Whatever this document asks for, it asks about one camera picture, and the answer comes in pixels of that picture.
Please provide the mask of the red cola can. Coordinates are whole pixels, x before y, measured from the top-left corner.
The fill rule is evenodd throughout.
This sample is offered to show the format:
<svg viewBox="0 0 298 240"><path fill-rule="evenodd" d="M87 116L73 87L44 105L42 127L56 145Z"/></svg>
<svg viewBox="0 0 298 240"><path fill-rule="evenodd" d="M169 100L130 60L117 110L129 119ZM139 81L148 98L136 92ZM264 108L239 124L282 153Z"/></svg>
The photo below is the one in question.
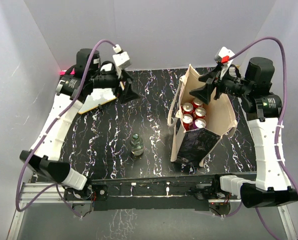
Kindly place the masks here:
<svg viewBox="0 0 298 240"><path fill-rule="evenodd" d="M206 117L206 110L203 107L197 107L193 112L194 119L204 119Z"/></svg>
<svg viewBox="0 0 298 240"><path fill-rule="evenodd" d="M192 100L191 104L193 105L194 109L204 107L204 103L196 97Z"/></svg>
<svg viewBox="0 0 298 240"><path fill-rule="evenodd" d="M183 127L186 131L189 131L193 127L194 118L190 114L183 114L182 115L182 123Z"/></svg>
<svg viewBox="0 0 298 240"><path fill-rule="evenodd" d="M182 113L184 115L191 115L191 116L193 116L194 111L195 111L195 108L194 108L194 106L190 102L185 102L181 106L181 110L182 110Z"/></svg>

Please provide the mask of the red cola can front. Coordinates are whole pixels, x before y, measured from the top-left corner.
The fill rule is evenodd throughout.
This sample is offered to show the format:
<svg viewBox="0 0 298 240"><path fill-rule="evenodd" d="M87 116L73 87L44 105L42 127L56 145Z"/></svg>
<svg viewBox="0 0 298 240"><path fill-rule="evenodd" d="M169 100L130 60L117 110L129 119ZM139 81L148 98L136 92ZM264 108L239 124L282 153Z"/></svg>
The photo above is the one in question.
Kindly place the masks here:
<svg viewBox="0 0 298 240"><path fill-rule="evenodd" d="M194 108L194 106L190 102L185 102L181 106L181 110L182 110L182 113L184 115L191 115L191 116L193 116L194 111L195 111L195 108Z"/></svg>

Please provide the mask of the purple soda can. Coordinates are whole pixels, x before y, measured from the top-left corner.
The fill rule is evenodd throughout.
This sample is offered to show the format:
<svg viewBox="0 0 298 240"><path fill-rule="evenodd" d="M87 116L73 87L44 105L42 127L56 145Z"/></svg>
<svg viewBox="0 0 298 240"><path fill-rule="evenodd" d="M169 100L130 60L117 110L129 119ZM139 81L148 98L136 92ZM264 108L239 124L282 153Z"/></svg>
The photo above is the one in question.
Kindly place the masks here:
<svg viewBox="0 0 298 240"><path fill-rule="evenodd" d="M197 118L193 122L193 129L203 129L207 126L207 122L203 118Z"/></svg>

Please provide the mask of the clear glass bottle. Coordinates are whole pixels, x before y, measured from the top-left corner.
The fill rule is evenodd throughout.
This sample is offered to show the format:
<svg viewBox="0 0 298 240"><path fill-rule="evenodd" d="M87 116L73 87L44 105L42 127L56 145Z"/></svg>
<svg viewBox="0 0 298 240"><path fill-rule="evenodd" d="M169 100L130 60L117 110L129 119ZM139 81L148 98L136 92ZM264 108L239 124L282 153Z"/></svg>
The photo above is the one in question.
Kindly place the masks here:
<svg viewBox="0 0 298 240"><path fill-rule="evenodd" d="M138 133L134 133L130 139L131 152L134 156L141 156L144 152L144 143Z"/></svg>

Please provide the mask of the beige canvas tote bag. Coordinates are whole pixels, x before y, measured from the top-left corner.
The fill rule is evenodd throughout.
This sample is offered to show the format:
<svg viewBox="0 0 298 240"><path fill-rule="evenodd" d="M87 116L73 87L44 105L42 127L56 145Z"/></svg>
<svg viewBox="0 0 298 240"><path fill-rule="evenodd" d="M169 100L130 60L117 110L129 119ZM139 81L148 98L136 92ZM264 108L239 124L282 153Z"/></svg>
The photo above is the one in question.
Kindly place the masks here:
<svg viewBox="0 0 298 240"><path fill-rule="evenodd" d="M223 137L230 138L237 128L236 114L226 94L219 99L211 99L205 104L206 127L186 130L182 119L181 106L191 102L194 97L190 91L203 87L201 75L189 65L186 73L179 78L178 88L167 116L167 125L173 128L170 161L179 164L203 165L203 159L211 153Z"/></svg>

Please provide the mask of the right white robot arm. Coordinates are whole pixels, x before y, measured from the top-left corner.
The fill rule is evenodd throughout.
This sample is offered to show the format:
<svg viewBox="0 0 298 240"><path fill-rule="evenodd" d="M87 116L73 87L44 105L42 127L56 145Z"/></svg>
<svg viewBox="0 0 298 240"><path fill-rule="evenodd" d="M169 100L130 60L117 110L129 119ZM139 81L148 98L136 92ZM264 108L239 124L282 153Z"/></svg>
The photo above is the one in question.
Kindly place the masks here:
<svg viewBox="0 0 298 240"><path fill-rule="evenodd" d="M222 94L241 99L246 113L256 156L255 181L233 174L218 174L211 185L212 194L222 199L229 193L241 199L246 208L283 206L298 201L298 193L283 171L282 158L276 155L281 137L277 129L282 116L282 100L270 91L275 72L273 61L264 57L249 60L244 76L230 63L230 57L217 57L217 65L198 80L205 85L190 95L210 104Z"/></svg>

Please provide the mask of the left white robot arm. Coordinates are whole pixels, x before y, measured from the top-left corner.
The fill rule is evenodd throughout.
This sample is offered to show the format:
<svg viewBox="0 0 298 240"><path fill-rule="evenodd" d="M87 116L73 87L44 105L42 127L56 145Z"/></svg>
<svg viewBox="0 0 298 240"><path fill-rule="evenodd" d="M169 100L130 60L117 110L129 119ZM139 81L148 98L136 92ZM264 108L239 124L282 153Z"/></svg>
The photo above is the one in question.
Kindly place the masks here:
<svg viewBox="0 0 298 240"><path fill-rule="evenodd" d="M99 51L80 49L76 64L60 76L52 109L38 139L19 158L35 173L58 184L75 189L82 200L92 195L87 177L74 170L68 162L60 161L65 137L76 115L95 89L112 89L120 103L138 99L133 91L133 78L126 72L131 65L129 54L119 45L114 48L112 61L101 62Z"/></svg>

